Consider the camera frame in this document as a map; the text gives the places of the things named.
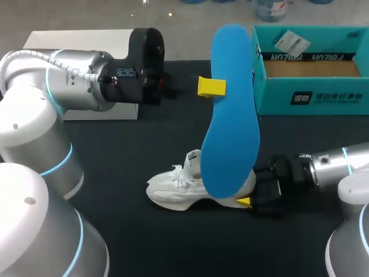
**cable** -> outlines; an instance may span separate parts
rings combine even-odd
[[[68,65],[66,65],[62,62],[59,62],[56,59],[53,59],[50,56],[42,54],[40,52],[32,51],[32,50],[18,50],[18,51],[9,53],[3,59],[3,64],[0,68],[0,90],[1,90],[3,95],[7,91],[7,89],[6,89],[6,79],[5,79],[6,69],[9,66],[9,64],[13,60],[18,58],[19,56],[32,56],[34,58],[41,59],[45,62],[48,62],[48,63],[56,66],[57,68],[60,68],[64,71],[68,72],[72,76],[76,76],[78,78],[81,78],[81,79],[86,80],[86,81],[90,81],[92,83],[100,83],[101,80],[102,80],[102,78],[100,77],[99,74],[81,72],[78,69],[72,68],[72,67],[70,67],[70,66],[68,66]]]

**cardboard box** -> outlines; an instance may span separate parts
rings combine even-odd
[[[369,114],[368,30],[255,26],[253,75],[258,114]],[[276,47],[287,31],[311,43],[298,57]]]

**black table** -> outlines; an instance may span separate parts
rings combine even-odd
[[[166,67],[210,77],[209,61]],[[148,200],[146,181],[200,148],[211,116],[210,100],[186,93],[160,108],[141,105],[137,121],[66,122],[85,169],[85,183],[71,203],[104,237],[109,276],[327,276],[326,243],[342,222],[334,193],[297,197],[282,219],[211,201],[175,212]],[[258,163],[271,154],[369,140],[366,117],[263,117],[259,123]]]

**floor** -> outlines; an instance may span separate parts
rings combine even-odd
[[[369,24],[367,0],[334,0],[329,5],[294,2],[280,24]],[[223,4],[207,0],[197,5],[180,0],[1,0],[0,57],[22,48],[36,30],[155,27],[164,36],[167,60],[208,59],[217,28],[229,23],[247,27],[263,23],[253,10],[248,0]]]

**shoe insole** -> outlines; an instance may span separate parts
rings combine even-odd
[[[213,38],[212,78],[226,80],[226,93],[213,97],[200,162],[205,188],[216,198],[231,197],[243,186],[259,151],[251,53],[250,37],[241,26],[224,26]]]

